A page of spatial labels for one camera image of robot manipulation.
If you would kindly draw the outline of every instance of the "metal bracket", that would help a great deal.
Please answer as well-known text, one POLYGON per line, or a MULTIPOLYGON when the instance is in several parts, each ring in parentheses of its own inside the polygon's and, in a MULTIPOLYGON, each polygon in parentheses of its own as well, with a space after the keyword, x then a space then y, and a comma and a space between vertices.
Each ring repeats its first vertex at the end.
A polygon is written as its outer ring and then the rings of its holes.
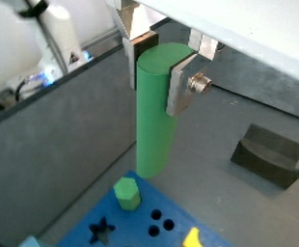
POLYGON ((170 70, 166 113, 176 116, 188 107, 193 92, 204 93, 210 81, 204 77, 210 60, 190 55, 170 70))
POLYGON ((197 54, 190 55, 170 70, 166 113, 172 117, 188 107, 193 93, 204 94, 210 86, 205 71, 218 42, 192 29, 188 46, 197 54))
POLYGON ((136 60, 141 53, 158 44, 158 34, 149 31, 132 41, 122 38, 125 55, 129 57, 129 70, 130 70, 130 87, 136 90, 136 60))
POLYGON ((129 58, 130 87, 136 89, 136 60, 141 53, 158 44, 158 35, 150 31, 146 14, 132 0, 106 0, 114 23, 122 35, 125 55, 129 58))

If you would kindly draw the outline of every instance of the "dark gray block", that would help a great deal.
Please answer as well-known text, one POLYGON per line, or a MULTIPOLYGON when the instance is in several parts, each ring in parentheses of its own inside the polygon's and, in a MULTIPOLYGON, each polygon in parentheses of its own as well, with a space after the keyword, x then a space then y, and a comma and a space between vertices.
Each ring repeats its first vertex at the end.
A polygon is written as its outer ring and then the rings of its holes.
POLYGON ((256 124, 238 141, 230 161, 281 188, 299 179, 299 144, 256 124))

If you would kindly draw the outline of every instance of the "metal clamp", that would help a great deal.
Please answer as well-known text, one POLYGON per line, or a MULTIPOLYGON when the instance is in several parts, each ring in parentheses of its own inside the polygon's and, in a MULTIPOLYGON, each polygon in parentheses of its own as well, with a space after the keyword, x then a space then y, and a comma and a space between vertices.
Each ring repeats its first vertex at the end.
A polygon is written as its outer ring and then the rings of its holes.
POLYGON ((210 86, 205 71, 214 57, 218 42, 190 30, 188 46, 197 53, 170 69, 166 113, 172 117, 189 106, 193 93, 204 94, 210 86))

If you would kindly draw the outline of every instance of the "gray floor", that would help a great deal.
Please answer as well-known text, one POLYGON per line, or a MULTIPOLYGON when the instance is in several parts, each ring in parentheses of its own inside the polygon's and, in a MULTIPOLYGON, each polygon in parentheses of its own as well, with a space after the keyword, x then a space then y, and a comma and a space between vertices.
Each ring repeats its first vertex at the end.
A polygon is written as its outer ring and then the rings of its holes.
MULTIPOLYGON (((169 162, 150 183, 238 247, 299 247, 299 180, 284 191, 230 161, 249 124, 299 142, 299 119, 218 88, 178 119, 169 162)), ((134 167, 134 147, 41 235, 55 244, 134 167)))

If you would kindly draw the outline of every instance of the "green block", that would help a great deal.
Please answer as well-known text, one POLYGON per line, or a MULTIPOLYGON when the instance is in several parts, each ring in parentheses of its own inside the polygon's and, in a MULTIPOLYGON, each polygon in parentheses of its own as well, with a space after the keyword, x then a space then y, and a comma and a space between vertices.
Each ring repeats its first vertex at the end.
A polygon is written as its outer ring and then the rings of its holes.
POLYGON ((114 196, 122 210, 132 211, 140 204, 140 195, 133 178, 120 178, 113 186, 114 196))
POLYGON ((157 175, 168 162, 176 118, 166 114, 169 68, 193 50, 180 43, 148 49, 136 63, 136 173, 157 175))

